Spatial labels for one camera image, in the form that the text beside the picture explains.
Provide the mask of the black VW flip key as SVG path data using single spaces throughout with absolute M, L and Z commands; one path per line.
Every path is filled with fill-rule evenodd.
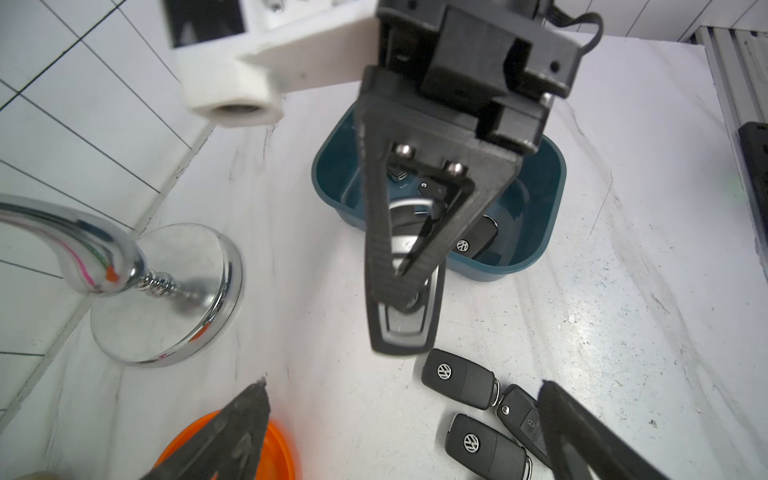
M 483 479 L 531 478 L 531 461 L 523 447 L 466 414 L 453 417 L 444 448 L 452 459 Z
M 491 370 L 440 349 L 429 352 L 421 381 L 449 399 L 480 410 L 495 407 L 501 397 L 500 383 Z
M 490 216 L 479 219 L 454 245 L 453 252 L 466 258 L 477 259 L 495 241 L 498 223 Z

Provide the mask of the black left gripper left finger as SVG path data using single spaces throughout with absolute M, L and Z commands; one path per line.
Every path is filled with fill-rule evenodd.
M 253 479 L 270 416 L 266 380 L 246 387 L 146 479 Z

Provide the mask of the silver metal cup rack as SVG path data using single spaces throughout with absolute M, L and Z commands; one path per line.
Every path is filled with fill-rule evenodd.
M 168 225 L 134 240 L 90 213 L 7 194 L 1 221 L 43 241 L 67 284 L 93 297 L 93 338 L 125 365 L 162 367 L 192 356 L 240 298 L 239 250 L 204 225 Z

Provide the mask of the black chrome smart key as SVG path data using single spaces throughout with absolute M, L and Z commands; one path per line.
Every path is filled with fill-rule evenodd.
M 442 205 L 427 198 L 405 197 L 389 204 L 391 266 L 405 272 L 439 219 Z M 434 346 L 440 319 L 446 265 L 440 264 L 408 299 L 395 306 L 366 296 L 368 331 L 374 352 L 389 356 L 420 355 Z

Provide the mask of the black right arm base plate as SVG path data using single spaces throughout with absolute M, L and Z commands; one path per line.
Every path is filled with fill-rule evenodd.
M 747 122 L 738 129 L 738 135 L 757 203 L 760 229 L 767 235 L 767 124 Z

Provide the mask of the black flip key buttons up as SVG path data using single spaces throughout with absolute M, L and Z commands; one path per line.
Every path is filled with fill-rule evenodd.
M 542 464 L 548 468 L 551 467 L 542 433 L 537 401 L 532 395 L 519 385 L 508 386 L 502 393 L 501 400 L 496 407 L 496 414 L 516 440 Z

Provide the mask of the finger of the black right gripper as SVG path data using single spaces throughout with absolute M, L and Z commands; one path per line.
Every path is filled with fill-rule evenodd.
M 455 243 L 519 175 L 523 153 L 477 134 L 477 120 L 365 68 L 354 106 L 365 200 L 366 291 L 408 306 Z

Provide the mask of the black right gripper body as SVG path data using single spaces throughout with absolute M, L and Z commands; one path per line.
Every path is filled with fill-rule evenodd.
M 474 118 L 478 139 L 538 150 L 554 97 L 572 90 L 582 47 L 547 29 L 549 1 L 381 1 L 379 64 L 418 96 Z

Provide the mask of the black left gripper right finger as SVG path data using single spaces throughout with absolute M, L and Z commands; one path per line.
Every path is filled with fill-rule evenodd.
M 558 383 L 543 382 L 537 407 L 556 479 L 665 477 Z

